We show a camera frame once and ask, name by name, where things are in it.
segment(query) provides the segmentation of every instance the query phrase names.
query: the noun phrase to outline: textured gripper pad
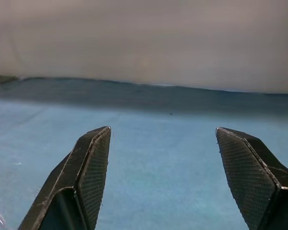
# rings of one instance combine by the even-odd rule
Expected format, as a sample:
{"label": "textured gripper pad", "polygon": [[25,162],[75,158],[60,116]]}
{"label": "textured gripper pad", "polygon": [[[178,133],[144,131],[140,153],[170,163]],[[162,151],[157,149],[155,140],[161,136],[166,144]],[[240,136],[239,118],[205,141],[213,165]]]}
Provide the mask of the textured gripper pad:
{"label": "textured gripper pad", "polygon": [[242,138],[222,128],[216,137],[232,195],[249,229],[257,230],[276,185]]}
{"label": "textured gripper pad", "polygon": [[78,184],[83,213],[89,230],[95,229],[105,187],[110,132],[103,133],[93,144]]}

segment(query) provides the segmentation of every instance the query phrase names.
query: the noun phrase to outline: white backdrop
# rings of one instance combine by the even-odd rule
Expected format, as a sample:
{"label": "white backdrop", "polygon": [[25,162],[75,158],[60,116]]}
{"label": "white backdrop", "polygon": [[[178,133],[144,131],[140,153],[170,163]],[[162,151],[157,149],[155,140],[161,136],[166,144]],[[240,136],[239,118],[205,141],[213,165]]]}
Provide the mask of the white backdrop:
{"label": "white backdrop", "polygon": [[288,92],[288,0],[0,0],[0,74]]}

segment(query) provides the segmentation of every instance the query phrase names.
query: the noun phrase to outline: blue surface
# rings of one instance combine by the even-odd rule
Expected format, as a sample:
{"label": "blue surface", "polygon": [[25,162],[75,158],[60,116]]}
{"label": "blue surface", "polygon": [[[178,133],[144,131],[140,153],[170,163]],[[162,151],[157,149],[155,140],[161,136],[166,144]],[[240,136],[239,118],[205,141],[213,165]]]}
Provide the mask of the blue surface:
{"label": "blue surface", "polygon": [[0,213],[16,229],[88,130],[112,127],[97,230],[247,230],[215,128],[257,136],[288,167],[288,95],[35,79],[0,85]]}

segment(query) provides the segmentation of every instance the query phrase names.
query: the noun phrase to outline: white wall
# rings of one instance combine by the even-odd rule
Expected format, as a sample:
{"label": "white wall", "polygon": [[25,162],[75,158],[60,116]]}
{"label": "white wall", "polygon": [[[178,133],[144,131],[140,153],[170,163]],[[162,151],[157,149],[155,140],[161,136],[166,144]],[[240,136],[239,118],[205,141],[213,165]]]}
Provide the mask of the white wall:
{"label": "white wall", "polygon": [[0,0],[0,74],[288,92],[288,0]]}

